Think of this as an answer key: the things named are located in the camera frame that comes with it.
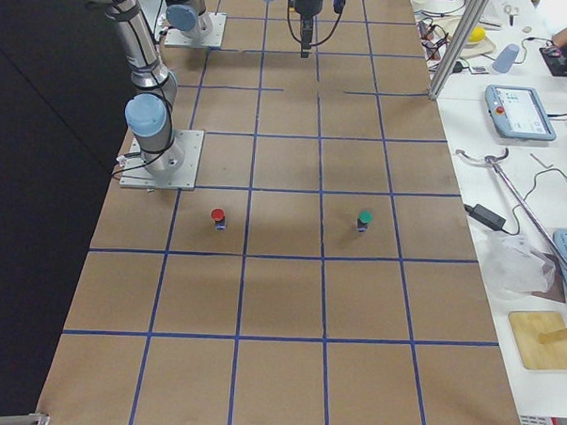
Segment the green push button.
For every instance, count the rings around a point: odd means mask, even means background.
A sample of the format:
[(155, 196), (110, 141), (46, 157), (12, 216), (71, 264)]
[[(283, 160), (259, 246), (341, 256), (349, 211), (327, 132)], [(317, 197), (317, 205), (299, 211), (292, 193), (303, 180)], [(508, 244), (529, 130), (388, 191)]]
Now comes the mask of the green push button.
[(359, 233), (366, 232), (372, 221), (372, 212), (371, 211), (362, 211), (358, 214), (356, 218), (356, 229)]

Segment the red push button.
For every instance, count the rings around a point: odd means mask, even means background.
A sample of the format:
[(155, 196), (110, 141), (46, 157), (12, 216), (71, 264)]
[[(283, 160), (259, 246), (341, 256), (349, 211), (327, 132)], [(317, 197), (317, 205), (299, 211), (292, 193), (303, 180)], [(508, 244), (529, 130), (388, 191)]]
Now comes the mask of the red push button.
[(214, 227), (217, 230), (223, 230), (227, 228), (226, 213), (223, 208), (216, 208), (211, 211), (211, 219), (213, 221)]

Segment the beige plate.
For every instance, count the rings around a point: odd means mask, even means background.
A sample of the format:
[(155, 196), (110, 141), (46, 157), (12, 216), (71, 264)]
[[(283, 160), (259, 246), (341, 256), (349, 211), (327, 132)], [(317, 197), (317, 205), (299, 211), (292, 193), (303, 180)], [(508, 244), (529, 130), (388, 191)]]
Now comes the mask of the beige plate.
[(485, 45), (487, 41), (486, 36), (469, 36), (467, 42), (465, 43), (465, 47), (473, 49), (475, 47), (480, 47)]

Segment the yellow lemon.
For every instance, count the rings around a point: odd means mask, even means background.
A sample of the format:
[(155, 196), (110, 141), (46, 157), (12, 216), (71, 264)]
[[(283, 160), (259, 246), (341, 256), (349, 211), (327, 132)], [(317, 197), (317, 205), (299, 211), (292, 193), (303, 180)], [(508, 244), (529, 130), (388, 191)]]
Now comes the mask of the yellow lemon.
[(476, 26), (469, 36), (486, 36), (486, 31), (483, 27)]

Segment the beige tray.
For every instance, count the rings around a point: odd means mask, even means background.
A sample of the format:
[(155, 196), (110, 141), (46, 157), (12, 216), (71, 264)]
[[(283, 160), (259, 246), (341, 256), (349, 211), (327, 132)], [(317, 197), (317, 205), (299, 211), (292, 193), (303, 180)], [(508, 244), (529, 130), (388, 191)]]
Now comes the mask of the beige tray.
[[(440, 38), (447, 37), (448, 43), (451, 43), (452, 40), (454, 39), (454, 34), (460, 21), (461, 21), (460, 17), (452, 17), (452, 18), (444, 17), (444, 18), (439, 18), (437, 20), (433, 20), (433, 23), (437, 25), (435, 34)], [(480, 26), (484, 28), (484, 25), (481, 23), (477, 23), (476, 26)], [(477, 55), (490, 54), (496, 50), (495, 43), (492, 40), (490, 40), (490, 37), (488, 36), (488, 32), (486, 29), (485, 31), (487, 37), (486, 44), (480, 47), (475, 47), (473, 49), (463, 46), (462, 51), (460, 53), (460, 57), (471, 58)]]

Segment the translucent blue cup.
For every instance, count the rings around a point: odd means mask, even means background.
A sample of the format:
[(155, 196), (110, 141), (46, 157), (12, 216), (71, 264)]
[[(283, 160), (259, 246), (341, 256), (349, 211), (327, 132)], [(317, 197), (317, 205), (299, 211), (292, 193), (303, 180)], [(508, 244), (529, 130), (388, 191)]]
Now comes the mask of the translucent blue cup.
[(519, 52), (520, 46), (509, 43), (493, 61), (491, 66), (492, 72), (494, 74), (505, 74), (510, 71), (517, 60)]

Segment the metal reacher stick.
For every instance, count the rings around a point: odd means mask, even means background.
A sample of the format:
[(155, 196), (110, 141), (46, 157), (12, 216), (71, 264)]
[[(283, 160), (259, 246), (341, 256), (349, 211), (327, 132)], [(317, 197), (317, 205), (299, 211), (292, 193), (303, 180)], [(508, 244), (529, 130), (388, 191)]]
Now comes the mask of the metal reacher stick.
[(559, 266), (562, 271), (566, 274), (567, 277), (567, 258), (564, 254), (559, 250), (556, 243), (554, 242), (553, 238), (550, 236), (549, 232), (545, 229), (543, 224), (540, 222), (539, 217), (534, 213), (531, 207), (528, 205), (527, 201), (522, 197), (518, 189), (510, 180), (509, 176), (504, 172), (504, 169), (501, 163), (509, 157), (510, 150), (508, 147), (504, 149), (504, 152), (498, 156), (495, 155), (485, 155), (481, 159), (472, 158), (468, 155), (464, 150), (457, 149), (454, 151), (455, 155), (462, 156), (465, 158), (470, 164), (478, 165), (478, 166), (489, 166), (492, 168), (497, 176), (502, 179), (502, 182), (506, 185), (508, 190), (512, 193), (513, 197), (515, 198), (519, 207), (521, 207), (524, 212), (527, 214), (528, 219), (536, 228), (536, 230), (540, 233), (545, 241), (546, 245), (550, 248), (551, 253), (559, 260)]

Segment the black power adapter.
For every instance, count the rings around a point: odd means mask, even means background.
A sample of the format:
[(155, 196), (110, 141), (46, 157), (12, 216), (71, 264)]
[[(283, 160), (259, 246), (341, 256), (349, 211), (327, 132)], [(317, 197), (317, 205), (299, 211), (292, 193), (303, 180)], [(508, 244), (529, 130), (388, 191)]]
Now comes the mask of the black power adapter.
[(480, 204), (475, 204), (474, 206), (465, 204), (465, 212), (492, 231), (501, 231), (506, 223), (506, 220), (499, 214), (490, 211)]

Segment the clear plastic bag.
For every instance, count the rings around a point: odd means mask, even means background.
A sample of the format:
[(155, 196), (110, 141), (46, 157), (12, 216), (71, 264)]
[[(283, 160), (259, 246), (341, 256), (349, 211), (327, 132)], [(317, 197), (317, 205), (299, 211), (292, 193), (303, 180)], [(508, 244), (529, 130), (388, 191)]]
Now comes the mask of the clear plastic bag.
[(528, 240), (502, 231), (475, 241), (483, 285), (490, 300), (515, 301), (525, 296), (559, 299), (552, 288), (556, 264)]

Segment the wooden cutting board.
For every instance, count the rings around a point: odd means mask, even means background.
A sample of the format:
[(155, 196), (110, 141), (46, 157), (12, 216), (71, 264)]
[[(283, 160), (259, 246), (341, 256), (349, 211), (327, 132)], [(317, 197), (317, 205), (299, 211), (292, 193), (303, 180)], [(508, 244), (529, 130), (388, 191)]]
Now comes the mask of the wooden cutting board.
[(567, 370), (567, 327), (558, 312), (515, 311), (508, 316), (527, 370)]

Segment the aluminium frame post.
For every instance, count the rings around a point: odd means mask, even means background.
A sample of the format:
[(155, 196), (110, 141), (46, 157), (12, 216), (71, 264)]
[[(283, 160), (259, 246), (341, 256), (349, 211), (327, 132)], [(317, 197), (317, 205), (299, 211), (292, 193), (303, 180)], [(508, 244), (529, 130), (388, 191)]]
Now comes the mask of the aluminium frame post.
[(437, 100), (439, 94), (449, 77), (452, 75), (453, 67), (463, 50), (470, 34), (480, 20), (486, 5), (490, 0), (468, 0), (465, 5), (465, 12), (458, 22), (457, 27), (450, 40), (450, 44), (437, 66), (431, 84), (429, 85), (428, 97), (430, 100)]

